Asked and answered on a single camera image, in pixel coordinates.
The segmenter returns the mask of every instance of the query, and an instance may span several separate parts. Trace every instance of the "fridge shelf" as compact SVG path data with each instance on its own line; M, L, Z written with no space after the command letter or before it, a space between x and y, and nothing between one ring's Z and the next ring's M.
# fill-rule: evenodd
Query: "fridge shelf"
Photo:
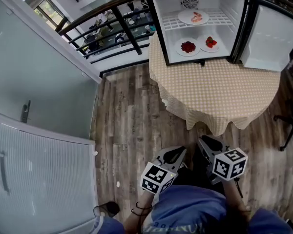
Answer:
M163 27L165 31L173 30L173 29L182 29L189 27L197 27L197 26L208 26L208 25L233 25L231 20L226 16L226 14L221 9L200 9L206 12L209 15L208 22L200 25L190 25L181 22L178 19L178 13L172 12L166 14L162 17Z

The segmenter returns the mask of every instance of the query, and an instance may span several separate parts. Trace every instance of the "bracelet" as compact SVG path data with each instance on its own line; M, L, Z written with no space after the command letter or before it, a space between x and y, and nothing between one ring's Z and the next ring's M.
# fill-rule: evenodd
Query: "bracelet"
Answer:
M138 202L136 203L136 207L138 208L138 209L140 209L140 210L150 210L151 208L152 208L152 205L150 206L150 207L148 207L148 208L140 208L139 206L138 206Z
M134 209L131 209L131 212L134 213L136 216L147 216L148 215L148 213L147 214L136 214L133 210Z

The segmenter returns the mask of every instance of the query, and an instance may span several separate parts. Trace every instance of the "mini fridge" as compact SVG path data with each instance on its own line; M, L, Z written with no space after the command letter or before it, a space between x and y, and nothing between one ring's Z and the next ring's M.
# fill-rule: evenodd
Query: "mini fridge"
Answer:
M147 2L167 66L227 58L281 71L290 60L293 14L273 0Z

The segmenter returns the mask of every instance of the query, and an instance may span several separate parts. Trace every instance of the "shelf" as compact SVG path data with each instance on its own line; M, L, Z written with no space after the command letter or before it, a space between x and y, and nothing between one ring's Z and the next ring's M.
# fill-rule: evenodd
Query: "shelf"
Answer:
M181 22L178 19L179 11L166 14L162 18L163 27L165 31L173 29L182 29L189 27L207 26L207 25L233 25L231 20L226 16L221 9L200 9L209 15L208 22L200 25L190 25Z
M170 46L168 51L169 51L169 61L170 63L176 63L176 62L182 62L182 61L187 61L187 60L197 60L197 59L206 59L206 58L216 58L216 57L227 57L230 55L230 52L222 42L221 38L216 32L211 32L211 34L214 36L215 39L217 39L217 44L219 46L219 50L217 52L205 52L202 49L200 52L192 57L184 57L179 55L174 46L175 42L172 42L171 40L168 40L168 45Z

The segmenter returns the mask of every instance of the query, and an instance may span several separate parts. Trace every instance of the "window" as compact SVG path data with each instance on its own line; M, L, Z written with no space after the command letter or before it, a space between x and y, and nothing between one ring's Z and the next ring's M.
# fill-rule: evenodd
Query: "window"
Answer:
M51 0L43 0L34 10L52 29L60 24L65 17L63 13L54 5ZM69 24L66 22L63 26L65 28Z

